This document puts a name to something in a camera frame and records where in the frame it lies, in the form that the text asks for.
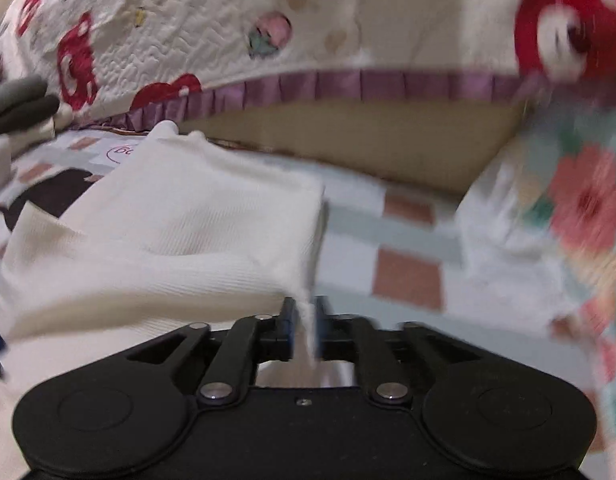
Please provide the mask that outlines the colourful floral quilt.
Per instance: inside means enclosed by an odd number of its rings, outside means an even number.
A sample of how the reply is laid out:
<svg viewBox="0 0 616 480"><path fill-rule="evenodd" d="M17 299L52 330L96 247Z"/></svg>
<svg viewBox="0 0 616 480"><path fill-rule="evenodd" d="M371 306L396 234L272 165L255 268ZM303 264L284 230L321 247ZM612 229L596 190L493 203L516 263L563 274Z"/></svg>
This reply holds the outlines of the colourful floral quilt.
<svg viewBox="0 0 616 480"><path fill-rule="evenodd" d="M539 110L470 186L457 227L469 274L590 348L616 479L616 107Z"/></svg>

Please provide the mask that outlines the white quilt with red bears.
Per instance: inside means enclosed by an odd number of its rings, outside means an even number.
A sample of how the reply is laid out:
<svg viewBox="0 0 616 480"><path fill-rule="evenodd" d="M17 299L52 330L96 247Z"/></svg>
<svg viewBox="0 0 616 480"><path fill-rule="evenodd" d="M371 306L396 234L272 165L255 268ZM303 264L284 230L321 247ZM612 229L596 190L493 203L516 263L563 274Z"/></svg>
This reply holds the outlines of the white quilt with red bears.
<svg viewBox="0 0 616 480"><path fill-rule="evenodd" d="M76 124L329 99L616 103L616 0L10 0L0 77Z"/></svg>

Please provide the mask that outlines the beige wooden headboard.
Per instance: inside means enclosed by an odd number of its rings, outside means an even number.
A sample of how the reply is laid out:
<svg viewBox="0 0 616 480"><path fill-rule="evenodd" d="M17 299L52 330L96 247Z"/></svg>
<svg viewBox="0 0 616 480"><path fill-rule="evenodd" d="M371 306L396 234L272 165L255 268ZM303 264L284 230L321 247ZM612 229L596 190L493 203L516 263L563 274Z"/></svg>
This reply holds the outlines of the beige wooden headboard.
<svg viewBox="0 0 616 480"><path fill-rule="evenodd" d="M524 105L328 100L188 120L184 131L463 194L513 138Z"/></svg>

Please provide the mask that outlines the white knit sweater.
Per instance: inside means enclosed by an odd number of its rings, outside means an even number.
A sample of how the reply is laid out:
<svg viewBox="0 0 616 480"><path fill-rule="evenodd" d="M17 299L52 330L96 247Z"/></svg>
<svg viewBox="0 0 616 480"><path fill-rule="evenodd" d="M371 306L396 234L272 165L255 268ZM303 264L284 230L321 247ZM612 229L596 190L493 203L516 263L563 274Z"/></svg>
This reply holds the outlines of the white knit sweater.
<svg viewBox="0 0 616 480"><path fill-rule="evenodd" d="M64 214L26 205L0 264L0 479L27 470L15 405L56 374L191 323L299 311L298 347L265 386L315 386L311 286L322 182L158 124Z"/></svg>

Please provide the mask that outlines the grey rolled socks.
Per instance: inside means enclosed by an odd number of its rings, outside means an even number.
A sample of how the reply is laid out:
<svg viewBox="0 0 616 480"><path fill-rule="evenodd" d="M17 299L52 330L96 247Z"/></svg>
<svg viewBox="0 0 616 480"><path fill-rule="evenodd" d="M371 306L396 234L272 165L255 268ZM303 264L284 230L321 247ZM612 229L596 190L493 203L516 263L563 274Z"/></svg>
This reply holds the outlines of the grey rolled socks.
<svg viewBox="0 0 616 480"><path fill-rule="evenodd" d="M52 118L60 108L58 96L48 92L40 76L0 84L0 136L24 131Z"/></svg>

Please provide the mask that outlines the checkered bed sheet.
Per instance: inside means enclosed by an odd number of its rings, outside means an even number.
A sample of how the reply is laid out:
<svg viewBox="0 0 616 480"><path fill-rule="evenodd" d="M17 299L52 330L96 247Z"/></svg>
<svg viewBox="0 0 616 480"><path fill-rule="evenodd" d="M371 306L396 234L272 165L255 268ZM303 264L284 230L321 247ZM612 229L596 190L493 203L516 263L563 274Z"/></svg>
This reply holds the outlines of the checkered bed sheet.
<svg viewBox="0 0 616 480"><path fill-rule="evenodd" d="M26 205L61 216L145 139L78 134L45 146L39 160L20 162L12 186L0 197L0 264ZM592 392L584 351L550 339L546 330L527 330L523 318L475 289L462 274L460 246L449 233L386 216L386 193L363 178L238 155L309 174L323 184L311 304L313 296L324 295L337 313L373 318L385 327L421 322Z"/></svg>

